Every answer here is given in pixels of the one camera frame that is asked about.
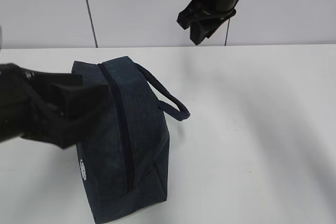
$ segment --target bag strap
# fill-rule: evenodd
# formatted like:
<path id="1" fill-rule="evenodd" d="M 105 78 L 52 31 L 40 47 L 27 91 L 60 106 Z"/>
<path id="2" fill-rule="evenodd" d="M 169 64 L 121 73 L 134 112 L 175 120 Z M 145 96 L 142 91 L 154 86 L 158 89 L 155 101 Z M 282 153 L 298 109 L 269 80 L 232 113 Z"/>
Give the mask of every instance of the bag strap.
<path id="1" fill-rule="evenodd" d="M 172 96 L 168 90 L 155 78 L 147 69 L 145 69 L 143 66 L 135 63 L 138 70 L 143 74 L 143 76 L 146 78 L 146 80 L 156 89 L 158 92 L 163 94 L 166 98 L 171 100 L 173 103 L 176 104 L 179 110 L 174 108 L 173 106 L 169 105 L 168 103 L 164 101 L 159 101 L 159 109 L 166 112 L 171 117 L 175 118 L 178 121 L 183 121 L 185 119 L 188 119 L 190 116 L 190 113 L 186 106 L 182 104 L 177 98 Z"/>

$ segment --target bag handle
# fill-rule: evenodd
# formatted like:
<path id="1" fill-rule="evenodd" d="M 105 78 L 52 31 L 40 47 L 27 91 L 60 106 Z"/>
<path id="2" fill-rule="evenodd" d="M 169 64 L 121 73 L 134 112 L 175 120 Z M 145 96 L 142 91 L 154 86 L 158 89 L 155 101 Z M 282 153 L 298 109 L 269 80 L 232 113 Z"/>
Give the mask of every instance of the bag handle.
<path id="1" fill-rule="evenodd" d="M 143 74 L 143 76 L 146 78 L 146 80 L 156 89 L 158 92 L 163 94 L 165 97 L 167 97 L 169 100 L 171 100 L 173 103 L 176 104 L 179 110 L 174 108 L 173 106 L 169 105 L 168 103 L 164 101 L 159 101 L 159 109 L 166 112 L 171 117 L 175 118 L 178 121 L 183 121 L 185 119 L 188 119 L 190 116 L 190 113 L 186 106 L 182 104 L 177 98 L 172 96 L 168 90 L 155 78 L 147 69 L 145 69 L 143 66 L 135 63 L 138 70 Z"/>

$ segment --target white wall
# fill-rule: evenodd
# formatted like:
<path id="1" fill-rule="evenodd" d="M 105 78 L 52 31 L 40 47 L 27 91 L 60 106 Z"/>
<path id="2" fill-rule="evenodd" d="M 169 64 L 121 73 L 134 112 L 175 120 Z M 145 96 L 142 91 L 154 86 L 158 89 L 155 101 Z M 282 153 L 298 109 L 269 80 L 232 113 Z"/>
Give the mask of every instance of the white wall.
<path id="1" fill-rule="evenodd" d="M 190 0 L 89 0 L 100 47 L 191 46 Z M 336 43 L 334 0 L 241 0 L 228 45 Z M 85 0 L 0 0 L 4 48 L 93 47 Z M 226 24 L 202 45 L 223 45 Z"/>
<path id="2" fill-rule="evenodd" d="M 335 44 L 335 0 L 241 0 L 228 45 Z"/>
<path id="3" fill-rule="evenodd" d="M 0 0 L 3 48 L 93 47 L 85 0 Z"/>

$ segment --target navy blue bag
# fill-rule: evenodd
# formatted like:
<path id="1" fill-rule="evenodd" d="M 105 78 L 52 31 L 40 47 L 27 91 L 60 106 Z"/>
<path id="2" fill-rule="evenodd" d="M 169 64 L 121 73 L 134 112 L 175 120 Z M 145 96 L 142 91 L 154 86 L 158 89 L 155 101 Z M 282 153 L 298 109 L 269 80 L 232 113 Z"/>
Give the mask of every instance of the navy blue bag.
<path id="1" fill-rule="evenodd" d="M 84 86 L 107 84 L 111 103 L 88 140 L 77 144 L 78 161 L 93 218 L 106 223 L 166 201 L 169 132 L 163 111 L 182 121 L 188 109 L 129 57 L 94 65 L 75 62 Z M 158 100 L 148 82 L 173 106 Z"/>

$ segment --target small logo label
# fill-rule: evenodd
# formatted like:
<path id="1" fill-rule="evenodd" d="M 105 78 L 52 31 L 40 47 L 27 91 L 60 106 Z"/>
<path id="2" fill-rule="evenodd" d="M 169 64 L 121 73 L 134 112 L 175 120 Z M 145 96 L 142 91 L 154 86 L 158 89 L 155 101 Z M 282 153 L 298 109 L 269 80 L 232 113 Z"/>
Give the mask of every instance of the small logo label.
<path id="1" fill-rule="evenodd" d="M 86 180 L 85 165 L 82 159 L 79 161 L 79 166 L 80 166 L 80 173 L 82 173 L 82 178 Z"/>

